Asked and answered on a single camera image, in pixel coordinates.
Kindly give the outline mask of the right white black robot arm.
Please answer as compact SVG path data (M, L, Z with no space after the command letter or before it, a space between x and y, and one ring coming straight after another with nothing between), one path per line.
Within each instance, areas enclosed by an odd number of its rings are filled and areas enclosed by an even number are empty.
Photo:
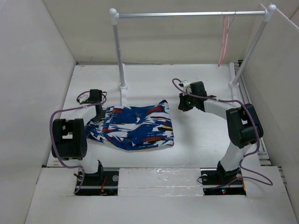
M187 112L197 108L226 120L230 144L224 157L218 162L213 177L218 185L229 185L240 179L237 175L240 164L252 145L259 145L263 137L263 128L252 104L243 104L239 100L222 100L207 95L202 81L190 83L177 78L175 87L180 91L178 109Z

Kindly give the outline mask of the blue white red patterned trousers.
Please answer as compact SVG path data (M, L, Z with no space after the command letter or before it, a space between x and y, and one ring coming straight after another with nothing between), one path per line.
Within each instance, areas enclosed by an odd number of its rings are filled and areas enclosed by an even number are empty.
M85 126L87 138L126 151L173 146L174 133L166 100L143 107L111 106L100 121Z

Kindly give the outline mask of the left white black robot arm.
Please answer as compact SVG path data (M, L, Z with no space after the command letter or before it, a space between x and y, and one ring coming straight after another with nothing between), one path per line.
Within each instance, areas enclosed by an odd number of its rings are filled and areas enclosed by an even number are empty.
M87 150L85 127L89 121L100 121L105 116L103 104L107 92L99 89L86 91L86 100L77 96L77 107L54 111L50 116L50 140L52 156L58 159L63 168L77 169L75 175L82 185L88 180L94 185L104 181L103 166L99 160L92 160Z

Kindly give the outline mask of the pink plastic hanger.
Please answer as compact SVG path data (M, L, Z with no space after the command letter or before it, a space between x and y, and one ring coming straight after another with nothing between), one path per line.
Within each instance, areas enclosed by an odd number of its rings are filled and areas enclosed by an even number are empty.
M230 16L224 16L222 18L222 39L221 39L221 49L220 49L220 55L217 63L217 67L220 67L227 51L228 46L228 38L229 38L229 30L231 27L232 22L235 19L236 11L233 14L233 19L230 19Z

